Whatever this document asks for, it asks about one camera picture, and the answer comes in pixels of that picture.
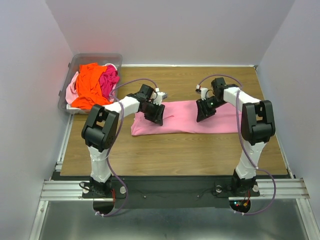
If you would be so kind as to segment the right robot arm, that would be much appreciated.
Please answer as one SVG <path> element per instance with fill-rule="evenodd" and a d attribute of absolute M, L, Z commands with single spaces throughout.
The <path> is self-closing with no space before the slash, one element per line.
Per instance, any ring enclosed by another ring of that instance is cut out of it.
<path fill-rule="evenodd" d="M 236 109 L 237 132 L 242 148 L 238 165 L 236 166 L 230 189 L 235 195 L 252 190 L 256 184 L 256 173 L 261 153 L 275 135 L 273 105 L 269 100 L 259 100 L 243 91 L 243 85 L 237 81 L 227 84 L 225 75 L 214 74 L 211 81 L 213 95 L 208 96 L 209 89 L 197 84 L 195 91 L 200 94 L 196 101 L 197 122 L 212 117 L 217 108 L 231 104 Z"/>

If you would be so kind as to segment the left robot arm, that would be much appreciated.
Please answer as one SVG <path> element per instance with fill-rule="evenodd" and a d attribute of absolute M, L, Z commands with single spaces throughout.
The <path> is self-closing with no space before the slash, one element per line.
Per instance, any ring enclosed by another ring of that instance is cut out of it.
<path fill-rule="evenodd" d="M 89 182 L 79 184 L 84 194 L 106 197 L 112 192 L 111 177 L 114 171 L 109 155 L 124 118 L 143 113 L 147 121 L 162 126 L 165 109 L 162 101 L 166 98 L 167 94 L 159 88 L 143 84 L 138 92 L 130 93 L 121 100 L 105 106 L 95 104 L 91 108 L 81 131 L 91 162 Z"/>

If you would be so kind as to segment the magenta t shirt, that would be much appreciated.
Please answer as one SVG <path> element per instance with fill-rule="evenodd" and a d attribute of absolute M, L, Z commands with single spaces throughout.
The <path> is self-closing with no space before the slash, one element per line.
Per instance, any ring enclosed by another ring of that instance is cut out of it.
<path fill-rule="evenodd" d="M 110 96 L 112 90 L 115 89 L 116 85 L 120 81 L 118 69 L 113 64 L 106 64 L 107 68 L 99 78 L 99 84 L 102 96 L 112 102 L 114 99 Z"/>

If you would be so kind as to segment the orange t shirt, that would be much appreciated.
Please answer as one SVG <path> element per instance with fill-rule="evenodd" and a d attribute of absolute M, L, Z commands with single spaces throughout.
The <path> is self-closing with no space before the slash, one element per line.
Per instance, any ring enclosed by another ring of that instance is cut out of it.
<path fill-rule="evenodd" d="M 103 96 L 99 82 L 107 68 L 96 62 L 79 66 L 79 74 L 75 82 L 78 97 L 70 104 L 72 108 L 90 110 L 95 104 L 104 106 L 112 103 Z"/>

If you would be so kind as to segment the light pink t shirt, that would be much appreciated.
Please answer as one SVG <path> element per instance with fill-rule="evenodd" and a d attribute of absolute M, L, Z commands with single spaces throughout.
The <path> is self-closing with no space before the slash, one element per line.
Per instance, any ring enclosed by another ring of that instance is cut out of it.
<path fill-rule="evenodd" d="M 79 72 L 76 71 L 74 76 L 72 77 L 69 85 L 66 88 L 65 100 L 69 105 L 71 105 L 72 102 L 79 97 L 77 89 L 76 89 L 76 81 L 77 81 L 78 75 L 79 75 Z"/>

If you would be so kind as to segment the clear plastic bin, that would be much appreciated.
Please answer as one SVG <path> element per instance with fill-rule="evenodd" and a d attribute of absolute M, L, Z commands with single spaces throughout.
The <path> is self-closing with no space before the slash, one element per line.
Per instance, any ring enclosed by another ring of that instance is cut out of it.
<path fill-rule="evenodd" d="M 71 107 L 66 101 L 66 89 L 76 72 L 80 72 L 80 65 L 98 63 L 100 66 L 113 64 L 117 68 L 118 76 L 121 76 L 123 56 L 119 53 L 78 53 L 73 56 L 68 64 L 68 72 L 62 89 L 59 91 L 58 109 L 72 115 L 87 115 L 89 110 Z"/>

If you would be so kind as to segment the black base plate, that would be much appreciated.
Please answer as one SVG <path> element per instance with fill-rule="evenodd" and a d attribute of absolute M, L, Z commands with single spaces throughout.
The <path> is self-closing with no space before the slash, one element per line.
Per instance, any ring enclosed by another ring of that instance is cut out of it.
<path fill-rule="evenodd" d="M 124 176 L 111 178 L 111 193 L 84 194 L 96 211 L 117 209 L 229 208 L 250 205 L 260 195 L 257 183 L 252 190 L 231 191 L 231 176 Z"/>

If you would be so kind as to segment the aluminium frame rail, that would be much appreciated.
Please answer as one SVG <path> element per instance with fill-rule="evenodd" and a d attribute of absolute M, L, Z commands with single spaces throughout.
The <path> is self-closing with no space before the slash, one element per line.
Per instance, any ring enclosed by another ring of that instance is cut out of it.
<path fill-rule="evenodd" d="M 251 200 L 270 200 L 273 197 L 273 182 L 270 179 L 257 180 L 260 196 L 251 196 Z M 309 199 L 310 195 L 304 180 L 276 179 L 276 199 Z M 42 186 L 41 201 L 84 201 L 83 190 L 78 181 L 45 181 Z"/>

